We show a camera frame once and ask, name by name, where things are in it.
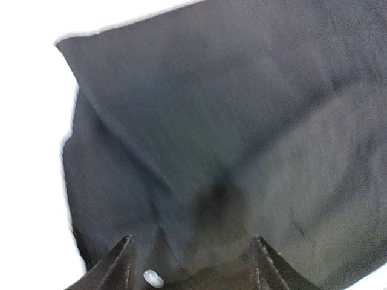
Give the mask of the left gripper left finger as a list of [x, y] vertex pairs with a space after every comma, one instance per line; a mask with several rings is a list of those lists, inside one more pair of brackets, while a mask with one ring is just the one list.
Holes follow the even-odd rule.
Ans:
[[66, 290], [134, 289], [136, 261], [135, 240], [132, 236], [125, 236], [91, 270]]

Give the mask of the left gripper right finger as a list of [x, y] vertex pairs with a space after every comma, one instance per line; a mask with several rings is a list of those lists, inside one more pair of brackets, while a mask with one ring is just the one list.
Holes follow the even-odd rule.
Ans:
[[263, 237], [252, 239], [249, 249], [250, 289], [320, 290], [299, 274]]

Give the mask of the black garment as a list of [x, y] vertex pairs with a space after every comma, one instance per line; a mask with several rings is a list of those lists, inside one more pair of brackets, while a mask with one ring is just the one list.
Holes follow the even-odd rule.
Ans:
[[56, 46], [86, 272], [125, 236], [134, 289], [249, 288], [256, 236], [321, 289], [386, 263], [385, 1], [203, 1]]

